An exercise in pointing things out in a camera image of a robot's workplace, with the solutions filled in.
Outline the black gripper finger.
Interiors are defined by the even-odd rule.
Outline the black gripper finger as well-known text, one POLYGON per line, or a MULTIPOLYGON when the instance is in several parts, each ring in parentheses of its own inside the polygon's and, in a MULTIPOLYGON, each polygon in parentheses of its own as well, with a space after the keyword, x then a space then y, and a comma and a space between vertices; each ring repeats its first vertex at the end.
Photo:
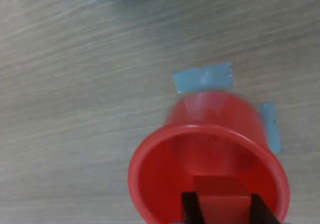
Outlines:
POLYGON ((205 224, 196 192, 183 192, 181 201, 185 224, 205 224))
POLYGON ((251 194, 250 206, 251 224, 280 224, 272 211, 258 194, 251 194))

